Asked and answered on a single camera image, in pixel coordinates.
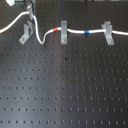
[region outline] wire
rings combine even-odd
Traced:
[[[20,13],[20,14],[16,17],[16,19],[13,20],[7,27],[1,29],[1,30],[0,30],[0,33],[3,33],[3,32],[5,32],[5,31],[7,31],[9,28],[12,27],[12,25],[14,25],[14,24],[16,23],[16,21],[17,21],[21,16],[27,15],[27,14],[29,14],[28,11]]]
[[[128,33],[127,33],[127,32],[119,32],[119,31],[114,31],[114,30],[113,30],[112,33],[118,34],[118,35],[128,36]]]
[[[20,13],[15,20],[13,20],[7,27],[3,28],[0,30],[0,33],[3,33],[5,31],[7,31],[9,28],[12,27],[12,25],[14,25],[17,20],[22,17],[23,15],[27,15],[29,14],[28,11],[26,12],[22,12]],[[55,32],[55,31],[59,31],[61,30],[61,27],[57,27],[57,28],[54,28],[54,29],[51,29],[49,31],[47,31],[45,34],[44,34],[44,37],[43,37],[43,41],[40,40],[40,37],[39,37],[39,30],[38,30],[38,23],[37,23],[37,18],[36,16],[34,15],[33,16],[34,18],[34,22],[35,22],[35,29],[36,29],[36,37],[37,37],[37,40],[39,41],[40,44],[44,44],[45,43],[45,39],[46,39],[46,36],[52,32]],[[75,34],[88,34],[88,33],[100,33],[100,32],[106,32],[105,29],[98,29],[98,30],[72,30],[72,29],[67,29],[68,32],[70,33],[75,33]],[[128,33],[127,32],[120,32],[120,31],[115,31],[115,30],[112,30],[112,33],[114,34],[118,34],[118,35],[126,35],[128,36]]]

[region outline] cable clamp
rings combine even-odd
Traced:
[[[27,24],[24,24],[24,35],[19,39],[22,45],[26,43],[35,30],[34,25],[30,21],[27,21]]]
[[[67,21],[61,21],[61,44],[67,44]]]
[[[106,32],[104,32],[106,41],[108,45],[114,45],[114,40],[112,38],[112,25],[110,21],[106,21],[104,22],[104,24],[102,24],[102,28],[104,30],[106,30]]]

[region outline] black metal surface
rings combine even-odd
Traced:
[[[0,4],[0,28],[25,8]],[[72,29],[99,29],[111,21],[128,31],[127,2],[42,2],[36,14],[41,38],[67,20]],[[22,17],[0,34],[0,128],[127,128],[128,37],[103,33],[47,36],[41,46],[35,34],[22,46]]]

